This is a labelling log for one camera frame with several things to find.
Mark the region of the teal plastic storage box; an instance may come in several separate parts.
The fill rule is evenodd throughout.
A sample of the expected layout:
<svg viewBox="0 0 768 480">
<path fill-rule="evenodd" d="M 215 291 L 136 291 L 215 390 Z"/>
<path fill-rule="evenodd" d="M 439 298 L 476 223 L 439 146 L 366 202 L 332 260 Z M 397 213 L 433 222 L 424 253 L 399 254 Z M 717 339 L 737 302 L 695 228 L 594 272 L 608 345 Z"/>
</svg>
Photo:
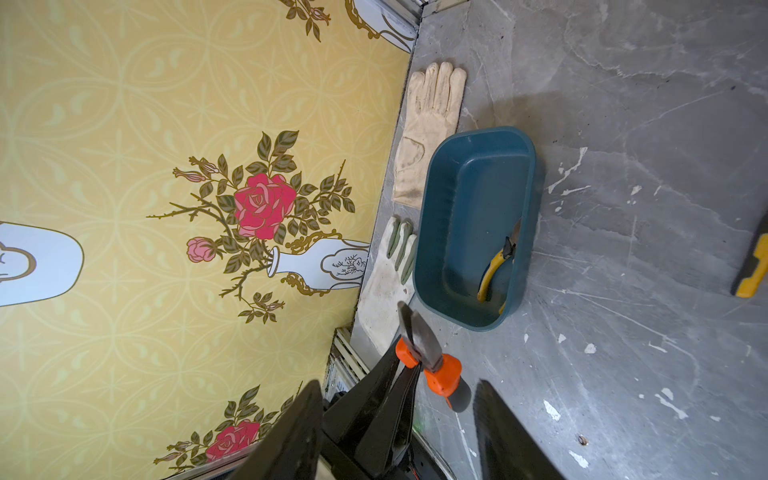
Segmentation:
<svg viewBox="0 0 768 480">
<path fill-rule="evenodd" d="M 435 151 L 420 217 L 414 286 L 430 311 L 474 331 L 488 331 L 521 305 L 526 290 L 543 191 L 544 166 L 523 131 L 496 127 L 455 134 Z M 495 312 L 506 296 L 513 265 L 492 282 L 490 301 L 478 302 L 489 261 L 522 218 L 517 250 L 518 300 Z"/>
</svg>

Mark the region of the orange black box pliers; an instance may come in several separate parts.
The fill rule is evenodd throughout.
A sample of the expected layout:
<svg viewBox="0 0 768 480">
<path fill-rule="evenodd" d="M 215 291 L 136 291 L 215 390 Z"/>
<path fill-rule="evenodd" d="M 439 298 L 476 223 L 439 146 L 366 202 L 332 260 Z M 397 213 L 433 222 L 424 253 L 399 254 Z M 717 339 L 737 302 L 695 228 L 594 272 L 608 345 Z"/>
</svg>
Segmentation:
<svg viewBox="0 0 768 480">
<path fill-rule="evenodd" d="M 462 364 L 443 352 L 429 324 L 403 301 L 398 302 L 400 338 L 395 345 L 398 359 L 407 368 L 421 367 L 428 388 L 442 397 L 451 410 L 465 411 L 471 400 L 471 390 L 462 378 Z"/>
</svg>

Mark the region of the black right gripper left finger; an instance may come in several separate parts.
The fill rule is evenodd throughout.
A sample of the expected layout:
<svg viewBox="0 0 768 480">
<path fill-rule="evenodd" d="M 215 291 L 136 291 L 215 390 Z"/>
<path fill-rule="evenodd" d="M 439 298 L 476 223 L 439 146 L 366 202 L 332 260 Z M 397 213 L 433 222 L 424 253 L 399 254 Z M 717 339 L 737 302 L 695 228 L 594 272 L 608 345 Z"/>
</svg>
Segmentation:
<svg viewBox="0 0 768 480">
<path fill-rule="evenodd" d="M 320 383 L 312 380 L 230 479 L 314 479 L 320 456 L 322 418 Z"/>
</svg>

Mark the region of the yellow black large pliers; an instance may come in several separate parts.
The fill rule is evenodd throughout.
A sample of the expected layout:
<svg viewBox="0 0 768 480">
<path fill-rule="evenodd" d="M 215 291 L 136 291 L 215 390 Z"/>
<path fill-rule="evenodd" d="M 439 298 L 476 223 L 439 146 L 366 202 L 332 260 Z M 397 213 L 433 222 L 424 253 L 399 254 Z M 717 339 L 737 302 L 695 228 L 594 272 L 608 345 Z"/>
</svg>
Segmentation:
<svg viewBox="0 0 768 480">
<path fill-rule="evenodd" d="M 765 213 L 755 230 L 748 252 L 736 275 L 731 294 L 738 298 L 751 298 L 757 292 L 767 272 L 768 214 Z"/>
</svg>

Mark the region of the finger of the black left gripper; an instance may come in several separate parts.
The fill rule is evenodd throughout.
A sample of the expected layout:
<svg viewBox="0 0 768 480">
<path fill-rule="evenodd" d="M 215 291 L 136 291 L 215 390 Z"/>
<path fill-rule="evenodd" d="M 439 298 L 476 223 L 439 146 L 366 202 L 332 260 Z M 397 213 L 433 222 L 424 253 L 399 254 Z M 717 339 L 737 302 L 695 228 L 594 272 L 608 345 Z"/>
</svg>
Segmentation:
<svg viewBox="0 0 768 480">
<path fill-rule="evenodd" d="M 374 368 L 331 405 L 323 417 L 323 433 L 336 445 L 356 447 L 387 392 L 394 386 L 401 362 L 394 341 Z"/>
<path fill-rule="evenodd" d="M 401 371 L 358 443 L 354 459 L 369 477 L 385 477 L 406 456 L 421 371 L 420 365 Z"/>
</svg>

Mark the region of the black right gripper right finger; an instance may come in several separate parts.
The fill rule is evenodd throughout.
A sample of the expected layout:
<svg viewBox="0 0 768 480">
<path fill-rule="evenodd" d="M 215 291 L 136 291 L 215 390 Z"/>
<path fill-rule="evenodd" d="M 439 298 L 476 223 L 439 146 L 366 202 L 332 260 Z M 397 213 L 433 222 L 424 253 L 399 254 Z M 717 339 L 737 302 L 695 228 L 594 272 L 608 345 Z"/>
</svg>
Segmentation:
<svg viewBox="0 0 768 480">
<path fill-rule="evenodd" d="M 473 415 L 483 479 L 564 479 L 487 380 L 477 383 Z"/>
</svg>

